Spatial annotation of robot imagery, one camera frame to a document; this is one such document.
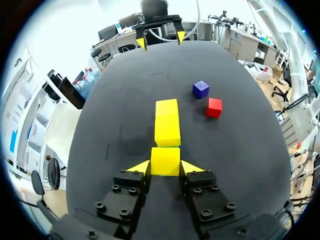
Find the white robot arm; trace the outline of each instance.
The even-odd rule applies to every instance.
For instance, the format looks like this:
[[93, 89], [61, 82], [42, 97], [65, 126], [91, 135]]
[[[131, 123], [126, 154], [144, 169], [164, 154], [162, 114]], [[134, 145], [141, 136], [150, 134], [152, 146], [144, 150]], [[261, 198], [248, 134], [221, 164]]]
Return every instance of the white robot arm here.
[[[263, 21], [273, 33], [273, 39], [279, 50], [288, 50], [288, 64], [290, 68], [292, 92], [290, 102], [285, 103], [288, 117], [281, 123], [286, 146], [288, 148], [301, 143], [300, 152], [307, 151], [312, 143], [315, 149], [320, 150], [320, 145], [313, 144], [318, 133], [317, 114], [320, 112], [320, 96], [310, 101], [308, 98], [308, 83], [301, 53], [298, 48], [297, 37], [292, 31], [290, 21], [274, 10], [263, 0], [247, 0], [261, 16]], [[287, 26], [283, 29], [277, 27], [279, 21]]]

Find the red cube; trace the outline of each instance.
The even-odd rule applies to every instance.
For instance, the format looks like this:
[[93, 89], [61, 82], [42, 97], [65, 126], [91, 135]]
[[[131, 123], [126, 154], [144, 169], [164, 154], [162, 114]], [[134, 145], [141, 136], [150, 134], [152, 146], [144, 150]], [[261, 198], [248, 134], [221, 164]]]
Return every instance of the red cube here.
[[206, 116], [218, 119], [222, 112], [222, 100], [209, 98], [208, 106], [206, 107]]

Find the bolt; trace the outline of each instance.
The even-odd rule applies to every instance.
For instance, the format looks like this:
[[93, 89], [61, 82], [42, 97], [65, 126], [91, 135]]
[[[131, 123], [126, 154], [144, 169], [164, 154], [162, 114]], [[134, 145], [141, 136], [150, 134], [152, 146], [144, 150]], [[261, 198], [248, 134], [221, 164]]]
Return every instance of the bolt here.
[[135, 187], [131, 187], [131, 188], [129, 189], [129, 193], [130, 193], [131, 195], [136, 195], [136, 194], [138, 193], [138, 191], [137, 191], [137, 189], [136, 189]]
[[245, 237], [248, 235], [248, 230], [245, 228], [242, 228], [236, 234], [238, 234], [240, 237]]
[[95, 209], [100, 213], [104, 213], [107, 210], [106, 206], [100, 201], [95, 203]]
[[193, 194], [196, 196], [199, 196], [200, 194], [202, 194], [202, 190], [201, 188], [196, 188], [193, 190]]
[[210, 187], [210, 189], [211, 189], [212, 192], [219, 191], [219, 187], [218, 187], [217, 185], [212, 185], [212, 186]]
[[225, 206], [226, 210], [228, 211], [234, 211], [236, 209], [236, 205], [233, 202], [229, 202], [226, 206]]
[[120, 192], [121, 192], [121, 188], [120, 188], [119, 185], [113, 185], [113, 186], [112, 186], [112, 191], [113, 191], [114, 193], [120, 193]]
[[86, 237], [88, 239], [94, 240], [98, 238], [98, 234], [94, 230], [88, 230]]
[[212, 212], [209, 209], [205, 209], [203, 211], [200, 212], [201, 218], [202, 219], [208, 219], [211, 217]]
[[127, 209], [122, 209], [120, 212], [119, 212], [119, 214], [120, 214], [120, 216], [122, 217], [122, 218], [128, 218], [128, 217], [130, 217], [130, 212], [127, 210]]

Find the yellow cube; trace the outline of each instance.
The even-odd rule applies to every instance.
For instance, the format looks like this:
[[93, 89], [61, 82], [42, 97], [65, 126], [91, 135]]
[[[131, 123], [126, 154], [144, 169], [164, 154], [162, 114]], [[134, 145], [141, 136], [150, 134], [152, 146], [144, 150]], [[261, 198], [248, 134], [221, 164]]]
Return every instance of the yellow cube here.
[[150, 161], [151, 175], [179, 176], [180, 148], [153, 147]]
[[179, 116], [156, 118], [154, 123], [154, 141], [161, 148], [180, 146]]
[[155, 119], [178, 115], [179, 112], [177, 99], [162, 100], [155, 102]]

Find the blue cube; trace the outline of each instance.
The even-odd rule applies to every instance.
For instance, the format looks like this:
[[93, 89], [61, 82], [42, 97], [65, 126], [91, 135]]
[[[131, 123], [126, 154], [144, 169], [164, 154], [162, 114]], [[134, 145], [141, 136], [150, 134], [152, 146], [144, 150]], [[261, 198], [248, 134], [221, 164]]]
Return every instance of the blue cube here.
[[192, 92], [197, 99], [203, 99], [209, 94], [209, 86], [204, 81], [198, 81], [193, 84]]

